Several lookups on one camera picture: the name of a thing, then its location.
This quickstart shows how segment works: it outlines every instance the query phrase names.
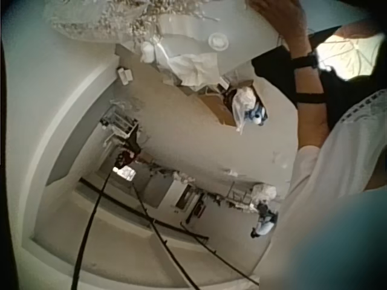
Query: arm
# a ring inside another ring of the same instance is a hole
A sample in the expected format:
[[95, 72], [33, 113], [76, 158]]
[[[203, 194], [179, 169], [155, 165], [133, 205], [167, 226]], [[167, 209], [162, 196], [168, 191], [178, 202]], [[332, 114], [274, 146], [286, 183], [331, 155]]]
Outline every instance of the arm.
[[[282, 35], [289, 46], [292, 58], [306, 56], [311, 52], [306, 17], [298, 0], [250, 0], [250, 5]], [[309, 94], [324, 92], [318, 70], [296, 69], [294, 77], [297, 92]], [[326, 105], [299, 103], [299, 149], [307, 145], [322, 147], [328, 134]]]

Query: wire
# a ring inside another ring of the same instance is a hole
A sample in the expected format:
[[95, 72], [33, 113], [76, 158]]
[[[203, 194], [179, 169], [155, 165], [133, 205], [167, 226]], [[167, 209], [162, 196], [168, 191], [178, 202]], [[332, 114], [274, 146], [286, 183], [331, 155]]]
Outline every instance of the wire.
[[101, 200], [102, 193], [105, 190], [105, 187], [106, 187], [106, 185], [108, 183], [109, 177], [112, 174], [112, 172], [113, 172], [113, 170], [110, 170], [110, 173], [109, 173], [108, 177], [106, 178], [105, 183], [102, 186], [102, 189], [101, 189], [101, 191], [100, 191], [100, 193], [98, 195], [98, 199], [96, 201], [96, 204], [94, 205], [93, 211], [91, 212], [89, 221], [87, 223], [85, 233], [83, 234], [82, 242], [81, 242], [79, 250], [78, 250], [77, 261], [75, 262], [74, 274], [73, 274], [73, 282], [71, 284], [71, 290], [77, 290], [78, 289], [80, 267], [82, 266], [83, 254], [85, 252], [86, 243], [87, 243], [87, 239], [89, 237], [89, 232], [90, 232], [90, 229], [91, 229], [91, 225], [93, 224], [94, 216], [96, 215], [97, 207], [98, 207], [99, 202]]

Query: hand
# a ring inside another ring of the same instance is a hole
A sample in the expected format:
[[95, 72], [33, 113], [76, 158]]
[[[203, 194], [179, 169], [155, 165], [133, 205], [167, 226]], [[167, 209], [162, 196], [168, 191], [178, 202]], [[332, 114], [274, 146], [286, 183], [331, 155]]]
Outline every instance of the hand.
[[266, 18], [290, 49], [308, 42], [307, 18], [299, 0], [249, 0], [249, 5]]

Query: cardboard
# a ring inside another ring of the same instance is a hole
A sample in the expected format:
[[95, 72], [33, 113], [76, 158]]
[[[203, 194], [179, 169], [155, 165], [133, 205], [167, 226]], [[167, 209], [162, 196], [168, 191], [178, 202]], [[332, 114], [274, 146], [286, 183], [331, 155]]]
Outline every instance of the cardboard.
[[236, 127], [232, 113], [223, 104], [222, 95], [206, 94], [198, 97], [213, 112], [221, 124]]

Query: black strap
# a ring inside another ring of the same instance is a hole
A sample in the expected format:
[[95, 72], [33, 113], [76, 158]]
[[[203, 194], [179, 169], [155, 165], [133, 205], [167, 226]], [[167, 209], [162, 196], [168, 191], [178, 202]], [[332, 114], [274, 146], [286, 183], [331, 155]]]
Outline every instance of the black strap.
[[324, 104], [327, 102], [325, 94], [305, 94], [297, 93], [297, 103], [306, 103], [306, 104]]
[[308, 53], [307, 56], [302, 56], [296, 59], [292, 59], [291, 62], [294, 69], [306, 68], [308, 66], [311, 66], [312, 68], [317, 68], [319, 65], [317, 55], [314, 51]]

